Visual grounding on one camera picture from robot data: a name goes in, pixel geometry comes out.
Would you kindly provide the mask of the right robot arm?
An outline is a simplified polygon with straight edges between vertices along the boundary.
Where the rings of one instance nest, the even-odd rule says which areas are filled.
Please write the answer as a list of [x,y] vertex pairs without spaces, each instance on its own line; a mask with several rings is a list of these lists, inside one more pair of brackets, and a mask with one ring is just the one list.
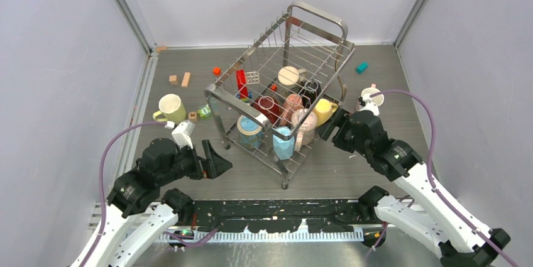
[[443,266],[490,266],[511,241],[503,229],[491,229],[470,214],[428,174],[427,165],[408,143],[388,137],[372,112],[339,109],[317,131],[323,140],[331,138],[335,147],[359,153],[425,210],[420,214],[374,186],[358,199],[363,221],[371,224],[380,219],[398,227],[433,252]]

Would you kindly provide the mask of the light blue faceted mug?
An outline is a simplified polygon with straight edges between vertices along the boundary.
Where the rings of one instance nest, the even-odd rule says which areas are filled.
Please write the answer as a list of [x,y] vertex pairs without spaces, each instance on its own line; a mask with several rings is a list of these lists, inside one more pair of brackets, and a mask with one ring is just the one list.
[[[276,129],[276,132],[284,135],[290,135],[290,128],[282,126]],[[280,160],[288,160],[292,157],[295,151],[295,138],[291,137],[289,140],[283,140],[278,136],[273,136],[273,149]]]

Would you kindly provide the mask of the iridescent pink mug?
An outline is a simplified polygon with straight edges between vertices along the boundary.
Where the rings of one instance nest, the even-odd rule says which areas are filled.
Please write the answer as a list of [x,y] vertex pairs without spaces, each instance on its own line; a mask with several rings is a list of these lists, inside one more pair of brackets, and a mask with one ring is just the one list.
[[314,112],[310,112],[307,117],[304,117],[307,112],[308,109],[306,108],[298,109],[291,116],[293,128],[295,129],[298,124],[300,125],[295,137],[295,151],[300,151],[314,139],[317,116]]

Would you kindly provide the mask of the pink faceted mug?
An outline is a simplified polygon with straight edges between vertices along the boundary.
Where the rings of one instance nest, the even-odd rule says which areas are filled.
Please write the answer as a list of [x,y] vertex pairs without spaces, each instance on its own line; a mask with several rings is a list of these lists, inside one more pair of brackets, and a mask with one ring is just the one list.
[[376,88],[376,85],[375,84],[372,84],[370,87],[367,87],[365,89],[363,89],[361,91],[361,94],[360,94],[360,97],[361,96],[364,96],[365,94],[369,94],[370,97],[375,97],[375,96],[378,96],[378,95],[383,95],[383,94],[379,94],[380,90]]

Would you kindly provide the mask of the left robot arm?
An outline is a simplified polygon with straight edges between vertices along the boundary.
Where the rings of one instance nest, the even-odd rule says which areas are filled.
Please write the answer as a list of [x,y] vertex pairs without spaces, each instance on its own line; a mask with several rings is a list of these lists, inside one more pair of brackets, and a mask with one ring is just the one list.
[[177,188],[161,196],[161,188],[183,177],[215,179],[233,166],[209,140],[202,145],[203,158],[190,146],[154,139],[135,167],[115,181],[96,231],[73,266],[133,266],[166,229],[188,224],[193,200]]

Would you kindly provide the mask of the pale yellow faceted mug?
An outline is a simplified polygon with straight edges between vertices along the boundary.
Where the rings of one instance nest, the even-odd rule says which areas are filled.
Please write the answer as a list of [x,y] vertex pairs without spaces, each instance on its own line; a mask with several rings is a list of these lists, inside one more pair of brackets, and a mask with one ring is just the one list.
[[158,122],[180,123],[187,119],[187,111],[178,95],[167,94],[158,101],[158,110],[153,113],[152,118]]

